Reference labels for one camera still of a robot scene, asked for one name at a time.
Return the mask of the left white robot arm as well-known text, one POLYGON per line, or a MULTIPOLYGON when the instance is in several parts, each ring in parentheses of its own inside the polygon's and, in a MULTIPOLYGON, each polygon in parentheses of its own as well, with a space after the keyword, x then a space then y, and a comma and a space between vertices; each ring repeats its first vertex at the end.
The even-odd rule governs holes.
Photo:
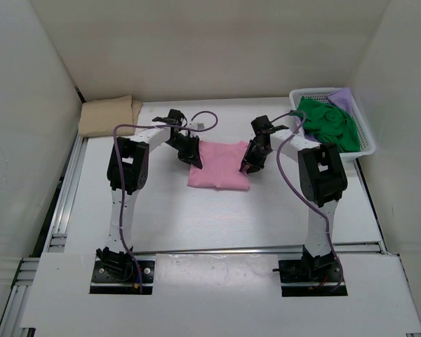
POLYGON ((112 191, 112 214, 108 239, 97 250, 102 269, 118 282, 143 283, 143 269, 133 253, 132 226, 135 203, 148 179, 149 154, 162 144, 178 151, 178 159, 194 168, 202 169, 199 137, 204 130, 185 125, 186 117, 171 109, 167 117, 156 117, 150 126, 143 126, 136 140, 114 136, 107 179, 112 191))

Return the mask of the pink t shirt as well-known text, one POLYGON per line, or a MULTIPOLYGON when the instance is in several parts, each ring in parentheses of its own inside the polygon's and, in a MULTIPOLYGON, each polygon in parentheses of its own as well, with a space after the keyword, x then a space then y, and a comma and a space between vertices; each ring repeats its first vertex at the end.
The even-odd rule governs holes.
POLYGON ((199 154, 202 168, 191 166, 187 185, 217 190, 241 190, 250 188, 248 176, 240 172, 241 162, 248 143, 213 143, 201 140, 199 154))

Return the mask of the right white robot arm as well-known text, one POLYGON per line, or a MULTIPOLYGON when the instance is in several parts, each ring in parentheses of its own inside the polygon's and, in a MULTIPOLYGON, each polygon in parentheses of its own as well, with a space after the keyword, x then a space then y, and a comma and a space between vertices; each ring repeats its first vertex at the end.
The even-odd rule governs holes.
POLYGON ((347 189, 347 177, 340 153, 333 143, 319 144, 298 135, 298 130, 275 126, 265 115, 251 122, 254 138, 241 160, 240 171, 262 170, 267 156, 276 153, 276 164, 293 193, 309 209, 307 236, 301 261, 288 271, 301 279, 316 281, 338 262, 332 241, 338 202, 347 189), (300 187, 293 186, 281 166, 281 155, 298 164, 300 187))

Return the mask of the green t shirt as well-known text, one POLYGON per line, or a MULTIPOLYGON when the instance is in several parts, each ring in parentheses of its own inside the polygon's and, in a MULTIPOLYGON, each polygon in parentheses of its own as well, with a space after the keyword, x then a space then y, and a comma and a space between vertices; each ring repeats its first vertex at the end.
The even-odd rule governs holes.
POLYGON ((322 103, 313 98, 302 97, 298 109, 291 115, 305 122, 302 126, 306 136, 320 143, 334 143, 339 152, 359 152, 360 140, 354 119, 343 109, 322 103))

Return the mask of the beige t shirt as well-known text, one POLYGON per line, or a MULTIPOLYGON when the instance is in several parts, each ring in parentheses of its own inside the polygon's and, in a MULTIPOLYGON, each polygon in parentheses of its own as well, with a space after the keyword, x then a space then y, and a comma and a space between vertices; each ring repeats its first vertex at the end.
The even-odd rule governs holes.
POLYGON ((132 95, 84 103, 78 134, 84 138, 112 136, 117 125, 136 125, 142 106, 143 102, 134 100, 132 95))

